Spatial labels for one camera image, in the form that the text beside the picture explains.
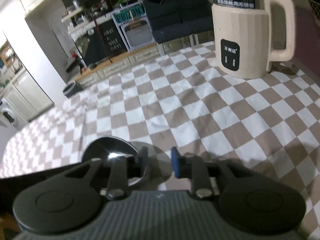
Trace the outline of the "poizon cardboard box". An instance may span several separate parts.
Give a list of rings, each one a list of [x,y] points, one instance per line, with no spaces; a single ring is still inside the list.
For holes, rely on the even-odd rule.
[[[151,25],[142,2],[115,9],[112,12],[112,18],[120,35],[126,42],[128,51],[132,52],[155,43]]]

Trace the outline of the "white kitchen cabinets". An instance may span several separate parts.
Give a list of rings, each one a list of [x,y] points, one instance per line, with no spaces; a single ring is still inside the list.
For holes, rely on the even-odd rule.
[[[1,99],[26,121],[34,120],[54,106],[49,96],[25,68],[22,68],[1,91]]]

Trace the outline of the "dark round trash bin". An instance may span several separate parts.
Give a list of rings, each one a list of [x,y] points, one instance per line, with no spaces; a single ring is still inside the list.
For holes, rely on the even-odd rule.
[[[63,94],[65,97],[70,98],[74,94],[82,91],[82,87],[75,81],[67,83],[67,86],[63,89]]]

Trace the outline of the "black have a nice day sign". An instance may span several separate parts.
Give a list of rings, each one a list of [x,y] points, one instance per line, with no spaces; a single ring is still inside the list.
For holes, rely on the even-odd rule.
[[[114,21],[108,20],[98,25],[108,57],[127,52],[126,45]]]

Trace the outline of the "low white drawer cabinet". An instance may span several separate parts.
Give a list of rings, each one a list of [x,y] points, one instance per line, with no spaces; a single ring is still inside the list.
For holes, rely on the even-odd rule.
[[[110,60],[106,60],[98,64],[94,69],[85,70],[82,74],[72,78],[72,81],[75,81],[82,87],[86,88],[111,75],[136,66],[137,64],[141,64],[142,62],[148,61],[154,57],[158,57],[162,53],[159,52],[159,48],[163,49],[162,46],[153,43],[132,52],[122,53]]]

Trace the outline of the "brown white checkered tablecloth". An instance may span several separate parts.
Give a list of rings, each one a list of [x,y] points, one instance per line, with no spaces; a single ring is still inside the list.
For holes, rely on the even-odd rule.
[[[214,42],[130,67],[52,108],[8,142],[1,178],[80,162],[94,139],[112,135],[150,149],[160,189],[187,189],[170,149],[233,159],[299,191],[300,232],[319,239],[319,84],[292,62],[259,79],[229,76]]]

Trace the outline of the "round stainless steel bowl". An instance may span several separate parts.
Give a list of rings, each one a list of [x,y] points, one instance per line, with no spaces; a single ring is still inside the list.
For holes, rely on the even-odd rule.
[[[141,146],[137,149],[124,139],[114,136],[99,137],[91,141],[84,150],[81,161],[101,159],[108,164],[124,157],[127,160],[129,186],[142,183],[149,171],[149,149]]]

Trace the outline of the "dark blue folding table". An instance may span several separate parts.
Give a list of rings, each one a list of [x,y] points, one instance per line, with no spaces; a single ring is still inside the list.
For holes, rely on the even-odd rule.
[[[211,4],[208,0],[143,1],[157,44],[214,30]]]

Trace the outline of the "beige electric kettle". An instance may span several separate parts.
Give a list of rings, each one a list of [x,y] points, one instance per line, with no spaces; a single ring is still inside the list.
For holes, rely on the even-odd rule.
[[[283,8],[286,43],[272,44],[272,7]],[[273,62],[289,61],[296,48],[296,11],[293,0],[214,0],[212,5],[218,67],[240,79],[258,79]]]

